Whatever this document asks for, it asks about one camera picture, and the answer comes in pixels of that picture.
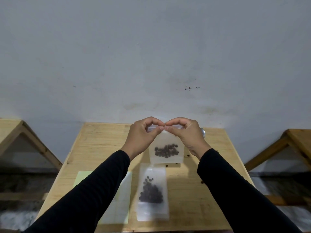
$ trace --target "plastic bag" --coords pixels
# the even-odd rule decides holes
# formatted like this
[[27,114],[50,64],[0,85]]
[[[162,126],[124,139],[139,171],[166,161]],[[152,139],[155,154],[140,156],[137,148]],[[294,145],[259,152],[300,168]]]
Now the plastic bag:
[[142,163],[137,190],[137,220],[169,220],[165,167]]
[[[182,125],[174,125],[178,129],[183,129]],[[163,130],[149,146],[150,163],[183,163],[184,145],[179,137]]]

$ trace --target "left hand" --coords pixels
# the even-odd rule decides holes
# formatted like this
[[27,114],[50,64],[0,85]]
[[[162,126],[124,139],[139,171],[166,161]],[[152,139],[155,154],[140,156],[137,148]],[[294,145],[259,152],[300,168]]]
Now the left hand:
[[[152,124],[158,125],[158,127],[153,129],[151,132],[147,132],[147,127]],[[130,131],[127,135],[125,144],[120,150],[126,152],[132,161],[136,156],[148,148],[156,136],[163,131],[164,126],[164,122],[154,117],[148,117],[136,121],[130,126]]]

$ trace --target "right hand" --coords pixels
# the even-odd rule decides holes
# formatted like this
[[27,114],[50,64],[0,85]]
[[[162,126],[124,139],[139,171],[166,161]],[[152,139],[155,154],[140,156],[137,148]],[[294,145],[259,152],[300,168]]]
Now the right hand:
[[[178,129],[172,126],[176,124],[183,125],[185,129]],[[200,126],[196,120],[183,117],[174,118],[165,123],[164,129],[178,136],[190,153],[199,160],[206,151],[211,149],[210,145],[204,140]]]

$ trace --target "black long-sleeve shirt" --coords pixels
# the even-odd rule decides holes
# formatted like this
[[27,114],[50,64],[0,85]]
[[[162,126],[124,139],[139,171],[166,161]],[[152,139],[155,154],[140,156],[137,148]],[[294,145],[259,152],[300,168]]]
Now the black long-sleeve shirt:
[[[124,151],[113,153],[24,232],[94,232],[129,165],[130,159]],[[208,186],[235,233],[301,233],[286,215],[214,149],[202,156],[197,173]]]

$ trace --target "paper sheet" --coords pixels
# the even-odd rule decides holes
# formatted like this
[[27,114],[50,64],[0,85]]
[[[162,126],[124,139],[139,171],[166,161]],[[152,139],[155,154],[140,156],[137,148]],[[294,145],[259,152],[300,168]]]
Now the paper sheet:
[[[83,179],[90,175],[91,172],[92,171],[79,171],[73,187],[78,185]],[[126,176],[124,177],[119,186],[116,195],[114,196],[114,199],[112,200],[104,215],[99,220],[98,224],[128,223],[131,185],[132,172],[127,172]]]

